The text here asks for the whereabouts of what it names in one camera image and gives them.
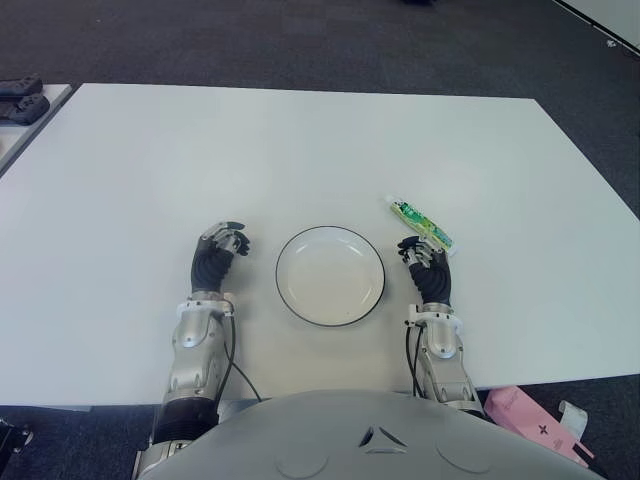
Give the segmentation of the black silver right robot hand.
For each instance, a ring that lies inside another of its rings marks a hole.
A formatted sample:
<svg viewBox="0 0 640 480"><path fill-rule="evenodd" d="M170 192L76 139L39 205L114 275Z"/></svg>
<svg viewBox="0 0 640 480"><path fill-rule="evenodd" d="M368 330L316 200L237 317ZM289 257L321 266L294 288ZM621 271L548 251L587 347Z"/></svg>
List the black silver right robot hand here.
<svg viewBox="0 0 640 480"><path fill-rule="evenodd" d="M397 247L422 302L450 306L452 281L447 254L418 236L403 239Z"/></svg>

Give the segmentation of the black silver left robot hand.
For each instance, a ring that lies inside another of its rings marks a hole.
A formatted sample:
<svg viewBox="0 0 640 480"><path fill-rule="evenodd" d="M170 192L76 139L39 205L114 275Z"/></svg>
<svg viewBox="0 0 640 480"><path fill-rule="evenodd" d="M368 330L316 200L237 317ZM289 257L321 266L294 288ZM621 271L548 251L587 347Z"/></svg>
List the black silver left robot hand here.
<svg viewBox="0 0 640 480"><path fill-rule="evenodd" d="M219 222L199 236L190 274L193 293L221 292L233 259L249 253L250 240L244 229L245 225L239 222Z"/></svg>

